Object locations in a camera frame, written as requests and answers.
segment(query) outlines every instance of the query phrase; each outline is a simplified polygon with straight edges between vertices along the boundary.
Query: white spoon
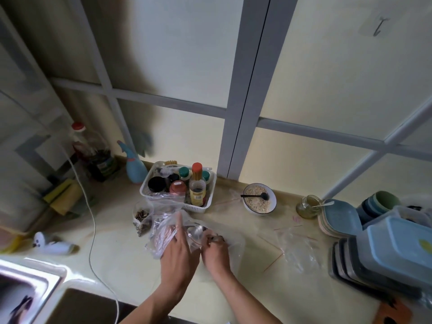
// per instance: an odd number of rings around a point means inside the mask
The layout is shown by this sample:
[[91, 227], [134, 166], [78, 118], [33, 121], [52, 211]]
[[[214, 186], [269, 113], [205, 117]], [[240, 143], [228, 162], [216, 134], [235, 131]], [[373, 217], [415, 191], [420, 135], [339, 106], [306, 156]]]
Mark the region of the white spoon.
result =
[[324, 207], [324, 206], [331, 206], [331, 205], [333, 205], [333, 204], [334, 204], [334, 201], [330, 201], [330, 202], [327, 202], [327, 203], [325, 203], [325, 204], [323, 204], [323, 205], [312, 206], [311, 208], [315, 208], [315, 207]]

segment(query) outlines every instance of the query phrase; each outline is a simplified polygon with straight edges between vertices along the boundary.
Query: beige countertop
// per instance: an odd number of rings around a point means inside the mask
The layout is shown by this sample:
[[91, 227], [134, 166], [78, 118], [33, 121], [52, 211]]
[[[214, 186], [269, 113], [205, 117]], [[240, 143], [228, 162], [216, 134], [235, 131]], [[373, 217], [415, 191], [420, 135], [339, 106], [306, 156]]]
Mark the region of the beige countertop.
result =
[[[277, 193], [278, 205], [271, 216], [249, 213], [239, 198], [245, 184], [218, 179], [212, 206], [192, 217], [229, 225], [246, 239], [239, 280], [283, 323], [371, 323], [379, 302], [332, 280], [327, 274], [327, 251], [335, 239], [324, 235], [316, 220], [304, 220], [295, 212], [298, 196]], [[138, 237], [132, 225], [132, 208], [142, 196], [139, 186], [126, 175], [105, 182], [102, 197], [93, 207], [96, 239], [92, 251], [95, 272], [116, 292], [120, 301], [139, 305], [158, 286], [160, 264], [144, 246], [149, 234]], [[316, 240], [321, 271], [298, 274], [288, 264], [277, 245], [274, 229], [296, 226]], [[1, 259], [60, 273], [64, 279], [36, 323], [44, 323], [57, 301], [69, 287], [112, 298], [112, 294], [91, 273], [88, 258], [93, 234], [91, 217], [57, 223], [47, 232], [80, 247], [68, 256], [39, 254], [24, 249]], [[236, 323], [229, 305], [202, 263], [182, 301], [171, 315], [199, 324]]]

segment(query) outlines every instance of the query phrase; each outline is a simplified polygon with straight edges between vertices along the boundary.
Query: power cord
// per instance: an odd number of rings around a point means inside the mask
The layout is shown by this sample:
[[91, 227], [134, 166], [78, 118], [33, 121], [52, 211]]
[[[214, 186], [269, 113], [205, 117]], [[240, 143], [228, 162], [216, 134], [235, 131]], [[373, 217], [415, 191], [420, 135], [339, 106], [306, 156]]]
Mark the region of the power cord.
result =
[[15, 100], [13, 97], [11, 97], [10, 95], [8, 95], [6, 92], [4, 92], [3, 90], [0, 89], [0, 92], [7, 97], [8, 99], [10, 99], [11, 101], [13, 101], [14, 103], [16, 103], [21, 109], [23, 109], [29, 116], [31, 119], [33, 119], [35, 122], [37, 122], [39, 125], [41, 125], [44, 129], [46, 129], [50, 135], [55, 139], [57, 145], [60, 147], [62, 153], [66, 156], [67, 161], [70, 163], [73, 173], [75, 174], [76, 180], [79, 184], [79, 186], [81, 187], [81, 190], [83, 190], [83, 194], [84, 194], [84, 198], [85, 198], [85, 202], [87, 204], [87, 207], [89, 208], [90, 211], [90, 215], [92, 215], [92, 219], [93, 219], [93, 239], [92, 239], [92, 244], [90, 246], [90, 252], [89, 252], [89, 265], [90, 265], [90, 270], [92, 271], [92, 273], [94, 274], [94, 276], [100, 281], [100, 283], [102, 283], [108, 290], [111, 291], [111, 293], [114, 295], [115, 298], [115, 304], [117, 307], [117, 316], [115, 318], [115, 322], [114, 324], [117, 324], [118, 322], [118, 317], [120, 315], [120, 307], [118, 304], [118, 298], [117, 295], [115, 294], [115, 292], [94, 272], [93, 266], [92, 266], [92, 261], [91, 261], [91, 255], [92, 255], [92, 250], [93, 250], [93, 245], [95, 243], [95, 237], [96, 237], [96, 221], [94, 219], [94, 215], [92, 212], [92, 208], [90, 207], [89, 204], [89, 198], [87, 197], [87, 193], [85, 192], [84, 186], [82, 185], [77, 170], [75, 169], [75, 166], [73, 165], [72, 161], [70, 160], [68, 153], [66, 152], [66, 150], [64, 149], [64, 147], [61, 145], [61, 143], [58, 142], [57, 138], [55, 137], [55, 134], [53, 134], [51, 132], [51, 130], [45, 125], [43, 124], [37, 117], [35, 117], [31, 112], [29, 112], [22, 104], [20, 104], [17, 100]]

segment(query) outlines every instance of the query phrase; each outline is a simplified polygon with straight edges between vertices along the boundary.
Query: person's left hand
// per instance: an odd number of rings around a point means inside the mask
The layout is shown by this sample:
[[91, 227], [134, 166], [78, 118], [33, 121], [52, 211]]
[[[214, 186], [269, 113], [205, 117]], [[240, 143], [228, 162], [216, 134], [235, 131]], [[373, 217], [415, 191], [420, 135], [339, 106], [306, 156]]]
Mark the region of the person's left hand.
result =
[[186, 292], [187, 286], [200, 263], [201, 250], [192, 253], [186, 240], [181, 213], [177, 213], [176, 236], [170, 241], [161, 257], [161, 284], [159, 288], [172, 295], [178, 303]]

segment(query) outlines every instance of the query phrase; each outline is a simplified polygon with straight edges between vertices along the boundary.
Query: black spoon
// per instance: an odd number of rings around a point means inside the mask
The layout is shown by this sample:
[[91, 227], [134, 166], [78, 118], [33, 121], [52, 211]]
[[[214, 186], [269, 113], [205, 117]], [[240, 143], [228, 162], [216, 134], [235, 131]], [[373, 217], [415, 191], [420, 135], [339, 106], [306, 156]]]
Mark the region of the black spoon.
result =
[[[251, 197], [251, 195], [248, 195], [248, 194], [242, 194], [240, 196], [242, 198], [249, 198], [249, 197]], [[262, 192], [260, 195], [258, 195], [258, 197], [260, 197], [260, 198], [262, 198], [263, 200], [266, 200], [266, 201], [269, 199], [269, 195], [267, 193], [265, 193], [265, 192]]]

